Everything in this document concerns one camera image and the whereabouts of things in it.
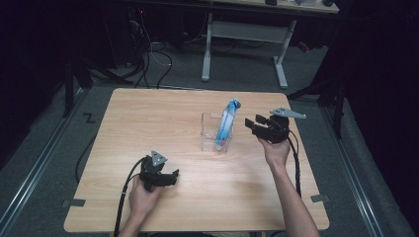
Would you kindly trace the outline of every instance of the clear plastic container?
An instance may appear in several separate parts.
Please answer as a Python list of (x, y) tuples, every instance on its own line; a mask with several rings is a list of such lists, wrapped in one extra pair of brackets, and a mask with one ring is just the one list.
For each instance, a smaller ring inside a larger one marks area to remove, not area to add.
[(222, 114), (203, 113), (201, 119), (201, 141), (203, 151), (227, 152), (228, 145), (233, 137), (233, 126), (228, 139), (219, 150), (216, 149), (215, 140), (221, 124)]

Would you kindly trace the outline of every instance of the metal bracket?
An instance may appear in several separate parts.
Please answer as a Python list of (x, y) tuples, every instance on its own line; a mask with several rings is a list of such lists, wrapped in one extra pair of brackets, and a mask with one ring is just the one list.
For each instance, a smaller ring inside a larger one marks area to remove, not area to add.
[(153, 161), (154, 167), (157, 167), (167, 161), (166, 157), (160, 155), (158, 152), (153, 150), (151, 151), (151, 159)]
[(279, 117), (285, 117), (285, 118), (296, 118), (296, 119), (306, 119), (306, 115), (299, 114), (297, 112), (294, 112), (289, 109), (285, 109), (283, 107), (279, 107), (277, 109), (271, 110), (270, 113), (272, 115), (276, 115)]

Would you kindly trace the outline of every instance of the metal rail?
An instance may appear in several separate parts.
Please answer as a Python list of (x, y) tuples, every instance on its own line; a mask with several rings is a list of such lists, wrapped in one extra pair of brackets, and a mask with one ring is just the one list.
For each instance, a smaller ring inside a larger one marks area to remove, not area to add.
[(358, 209), (360, 210), (361, 216), (364, 218), (366, 223), (367, 229), (370, 232), (370, 236), (381, 237), (384, 236), (382, 234), (381, 228), (379, 227), (379, 223), (376, 219), (376, 215), (374, 214), (373, 208), (371, 206), (370, 200), (367, 197), (363, 186), (361, 185), (360, 180), (355, 172), (354, 167), (352, 166), (351, 160), (349, 158), (348, 152), (342, 142), (336, 136), (336, 133), (333, 129), (333, 119), (330, 115), (327, 108), (320, 108), (320, 111), (325, 118), (325, 120), (329, 123), (328, 130), (330, 134), (334, 137), (335, 144), (338, 148), (340, 153), (340, 161), (343, 166), (344, 173), (346, 178), (348, 179), (349, 186), (352, 190), (354, 195), (355, 201), (357, 202)]
[(45, 148), (43, 149), (41, 155), (39, 156), (37, 162), (32, 168), (31, 172), (25, 179), (25, 181), (19, 187), (15, 197), (10, 202), (9, 207), (3, 213), (3, 216), (0, 219), (0, 236), (7, 236), (10, 230), (13, 227), (16, 219), (21, 213), (22, 209), (25, 207), (26, 202), (37, 186), (39, 180), (42, 177), (43, 172), (45, 171), (49, 161), (52, 158), (53, 151), (56, 144), (62, 136), (62, 133), (67, 128), (69, 122), (71, 121), (74, 112), (77, 107), (81, 104), (83, 99), (86, 97), (87, 92), (79, 89), (76, 93), (75, 106), (67, 118), (62, 118), (57, 128), (53, 132), (52, 136), (49, 138)]

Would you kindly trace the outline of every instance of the wooden table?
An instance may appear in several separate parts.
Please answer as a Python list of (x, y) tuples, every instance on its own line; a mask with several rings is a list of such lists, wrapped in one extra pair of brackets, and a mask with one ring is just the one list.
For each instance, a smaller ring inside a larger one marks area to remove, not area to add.
[[(242, 107), (228, 152), (201, 150), (201, 114), (221, 113), (237, 98)], [(131, 167), (151, 150), (168, 158), (162, 173), (180, 170), (176, 186), (165, 188), (142, 231), (236, 231), (285, 229), (281, 204), (262, 145), (244, 119), (289, 108), (279, 93), (117, 89), (64, 223), (69, 232), (112, 232), (121, 191)], [(302, 199), (319, 229), (329, 220), (294, 120), (299, 140)], [(288, 171), (294, 177), (292, 155)], [(122, 226), (129, 214), (126, 196)]]

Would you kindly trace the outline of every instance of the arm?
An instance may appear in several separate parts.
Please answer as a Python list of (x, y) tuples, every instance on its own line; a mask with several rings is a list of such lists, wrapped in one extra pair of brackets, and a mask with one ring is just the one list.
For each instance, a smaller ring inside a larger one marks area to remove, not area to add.
[(317, 227), (307, 210), (304, 202), (299, 197), (290, 177), (287, 173), (286, 164), (290, 153), (288, 141), (272, 144), (258, 137), (264, 151), (266, 161), (271, 168), (283, 208), (284, 220), (290, 236), (320, 236)]
[(163, 187), (157, 187), (152, 193), (149, 193), (138, 176), (132, 178), (132, 190), (129, 193), (130, 215), (120, 237), (136, 237), (138, 235), (142, 222), (154, 208), (162, 190)]

